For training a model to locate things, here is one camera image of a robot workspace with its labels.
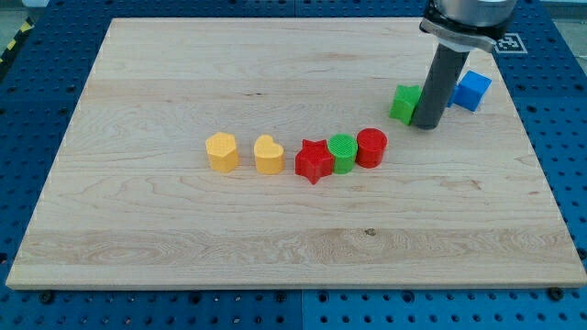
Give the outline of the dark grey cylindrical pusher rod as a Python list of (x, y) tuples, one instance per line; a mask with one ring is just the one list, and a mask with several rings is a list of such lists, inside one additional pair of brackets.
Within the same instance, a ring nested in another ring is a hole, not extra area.
[(468, 51), (458, 52), (443, 44), (437, 46), (412, 115), (413, 126), (424, 130), (438, 126), (468, 56)]

